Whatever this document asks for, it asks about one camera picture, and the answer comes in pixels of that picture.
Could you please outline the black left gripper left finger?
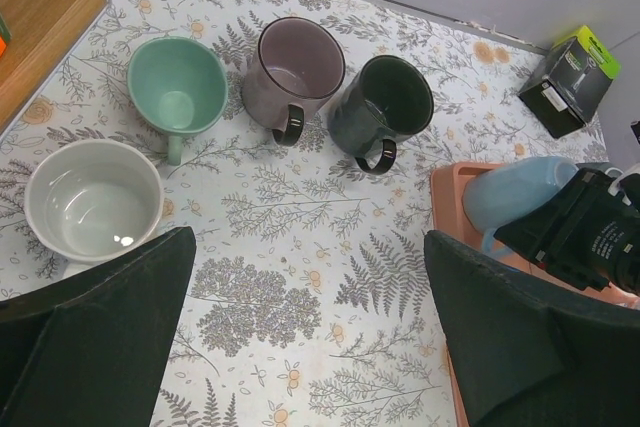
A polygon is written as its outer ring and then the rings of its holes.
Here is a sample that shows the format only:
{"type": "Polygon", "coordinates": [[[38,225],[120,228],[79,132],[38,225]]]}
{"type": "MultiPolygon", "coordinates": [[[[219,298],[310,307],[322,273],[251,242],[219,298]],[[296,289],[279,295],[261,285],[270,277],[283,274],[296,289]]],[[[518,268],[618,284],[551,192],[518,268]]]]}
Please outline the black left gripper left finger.
{"type": "Polygon", "coordinates": [[[149,425],[195,254],[174,228],[2,302],[2,425],[149,425]]]}

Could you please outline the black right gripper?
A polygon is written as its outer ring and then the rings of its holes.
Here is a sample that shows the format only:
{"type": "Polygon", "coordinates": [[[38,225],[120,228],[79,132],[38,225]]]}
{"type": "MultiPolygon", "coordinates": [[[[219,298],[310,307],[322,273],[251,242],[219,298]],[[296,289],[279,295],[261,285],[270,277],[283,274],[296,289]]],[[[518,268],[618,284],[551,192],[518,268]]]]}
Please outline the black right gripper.
{"type": "Polygon", "coordinates": [[[559,193],[492,236],[578,289],[639,290],[639,168],[617,178],[582,168],[559,193]]]}

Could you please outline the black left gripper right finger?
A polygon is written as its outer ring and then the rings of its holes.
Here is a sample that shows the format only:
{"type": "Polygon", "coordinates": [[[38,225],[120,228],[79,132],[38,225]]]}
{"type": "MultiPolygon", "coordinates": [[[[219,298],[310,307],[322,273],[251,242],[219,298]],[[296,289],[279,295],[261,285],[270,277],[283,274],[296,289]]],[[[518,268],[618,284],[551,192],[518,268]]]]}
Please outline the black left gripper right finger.
{"type": "Polygon", "coordinates": [[[638,425],[638,311],[511,269],[437,230],[424,255],[470,425],[638,425]]]}

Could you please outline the blue white gradient mug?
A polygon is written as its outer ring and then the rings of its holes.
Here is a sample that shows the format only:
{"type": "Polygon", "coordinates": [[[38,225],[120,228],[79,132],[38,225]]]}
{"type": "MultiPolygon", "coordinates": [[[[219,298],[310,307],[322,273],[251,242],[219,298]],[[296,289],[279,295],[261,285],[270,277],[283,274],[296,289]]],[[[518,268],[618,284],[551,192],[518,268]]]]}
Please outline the blue white gradient mug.
{"type": "Polygon", "coordinates": [[[157,235],[164,189],[156,167],[113,140],[83,140],[49,155],[24,193],[37,239],[68,260],[69,278],[113,260],[157,235]]]}

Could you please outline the dark grey mug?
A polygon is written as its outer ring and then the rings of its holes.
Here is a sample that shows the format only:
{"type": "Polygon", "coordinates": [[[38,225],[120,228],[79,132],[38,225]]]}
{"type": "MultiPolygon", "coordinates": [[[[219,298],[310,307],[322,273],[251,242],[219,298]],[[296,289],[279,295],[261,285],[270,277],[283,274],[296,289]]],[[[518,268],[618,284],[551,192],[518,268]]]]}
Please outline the dark grey mug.
{"type": "Polygon", "coordinates": [[[394,165],[397,147],[429,126],[432,90],[406,60],[376,56],[365,63],[328,115],[333,142],[371,175],[394,165]]]}

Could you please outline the green ceramic mug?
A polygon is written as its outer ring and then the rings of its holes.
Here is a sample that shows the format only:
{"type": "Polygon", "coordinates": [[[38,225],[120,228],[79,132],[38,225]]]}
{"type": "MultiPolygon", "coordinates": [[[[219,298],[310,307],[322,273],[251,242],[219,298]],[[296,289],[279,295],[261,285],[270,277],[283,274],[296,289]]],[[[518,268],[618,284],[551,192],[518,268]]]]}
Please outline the green ceramic mug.
{"type": "Polygon", "coordinates": [[[167,136],[172,166],[181,164],[185,138],[207,131],[222,117],[229,90],[225,68],[211,49],[171,36],[135,50],[127,87],[138,113],[167,136]]]}

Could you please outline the purple ceramic mug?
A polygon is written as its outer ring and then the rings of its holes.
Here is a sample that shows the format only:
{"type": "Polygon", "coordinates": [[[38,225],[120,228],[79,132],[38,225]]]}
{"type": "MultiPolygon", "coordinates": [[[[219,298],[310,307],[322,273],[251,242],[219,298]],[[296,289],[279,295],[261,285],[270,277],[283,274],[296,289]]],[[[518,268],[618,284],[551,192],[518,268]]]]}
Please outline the purple ceramic mug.
{"type": "Polygon", "coordinates": [[[345,74],[342,49],[325,28],[305,18],[280,18],[259,37],[242,102],[277,144],[293,146],[305,122],[339,90],[345,74]]]}

